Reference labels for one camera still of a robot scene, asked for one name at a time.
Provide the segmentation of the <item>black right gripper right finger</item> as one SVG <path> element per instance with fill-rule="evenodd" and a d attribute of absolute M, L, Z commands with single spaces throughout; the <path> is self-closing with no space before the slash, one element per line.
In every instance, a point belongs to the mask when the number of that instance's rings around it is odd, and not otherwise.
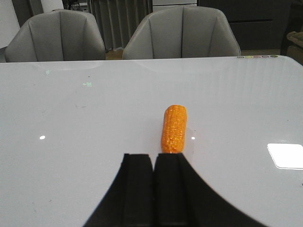
<path fill-rule="evenodd" d="M 261 227 L 217 194 L 182 154 L 159 154 L 154 169 L 157 227 Z"/>

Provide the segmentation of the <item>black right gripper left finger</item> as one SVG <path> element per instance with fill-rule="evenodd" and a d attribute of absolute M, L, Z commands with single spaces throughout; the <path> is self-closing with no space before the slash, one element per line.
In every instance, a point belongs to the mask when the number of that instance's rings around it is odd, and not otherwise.
<path fill-rule="evenodd" d="M 84 226 L 153 226 L 153 170 L 147 154 L 124 154 L 115 179 Z"/>

